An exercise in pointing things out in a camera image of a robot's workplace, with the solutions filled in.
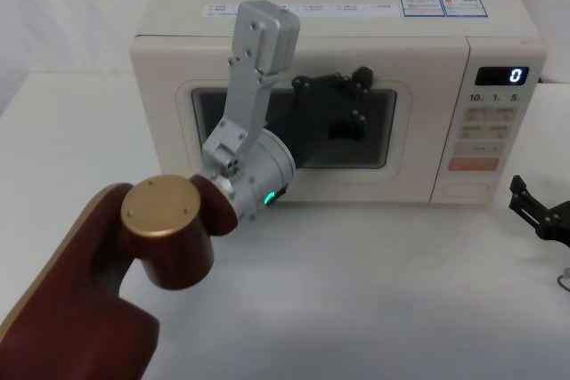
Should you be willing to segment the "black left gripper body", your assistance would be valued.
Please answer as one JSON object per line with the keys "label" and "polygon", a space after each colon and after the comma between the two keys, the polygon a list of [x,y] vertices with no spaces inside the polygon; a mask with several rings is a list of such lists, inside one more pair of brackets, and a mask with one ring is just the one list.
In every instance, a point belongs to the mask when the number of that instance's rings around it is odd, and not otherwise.
{"label": "black left gripper body", "polygon": [[266,129],[284,143],[299,168],[328,141],[336,140],[328,136],[329,121],[332,113],[342,109],[358,110],[358,98],[337,92],[295,93],[293,107]]}

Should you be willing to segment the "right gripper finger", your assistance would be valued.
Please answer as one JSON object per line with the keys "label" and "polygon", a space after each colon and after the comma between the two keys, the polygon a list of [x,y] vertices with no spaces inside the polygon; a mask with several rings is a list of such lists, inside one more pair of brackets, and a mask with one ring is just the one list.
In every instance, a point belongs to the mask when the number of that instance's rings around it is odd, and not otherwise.
{"label": "right gripper finger", "polygon": [[552,213],[534,198],[520,175],[514,175],[509,185],[511,200],[509,209],[525,220],[540,239],[550,239],[552,235]]}

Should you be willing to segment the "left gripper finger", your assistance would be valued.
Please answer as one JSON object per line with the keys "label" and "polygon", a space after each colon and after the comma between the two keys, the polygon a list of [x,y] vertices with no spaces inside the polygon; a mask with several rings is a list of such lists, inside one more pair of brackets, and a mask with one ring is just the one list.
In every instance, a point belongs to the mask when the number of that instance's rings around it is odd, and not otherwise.
{"label": "left gripper finger", "polygon": [[373,84],[373,70],[360,67],[350,76],[338,72],[319,76],[297,76],[291,81],[295,93],[329,93],[337,92],[352,98],[362,98]]}
{"label": "left gripper finger", "polygon": [[364,139],[366,137],[366,117],[357,109],[332,113],[329,121],[330,139]]}

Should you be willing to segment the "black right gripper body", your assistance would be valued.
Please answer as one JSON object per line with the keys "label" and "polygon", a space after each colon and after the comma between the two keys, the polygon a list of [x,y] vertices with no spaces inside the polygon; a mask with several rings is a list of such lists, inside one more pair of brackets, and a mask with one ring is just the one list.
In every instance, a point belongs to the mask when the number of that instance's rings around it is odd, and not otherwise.
{"label": "black right gripper body", "polygon": [[552,208],[544,207],[538,215],[537,236],[546,241],[554,241],[570,246],[569,241],[569,206],[566,201]]}

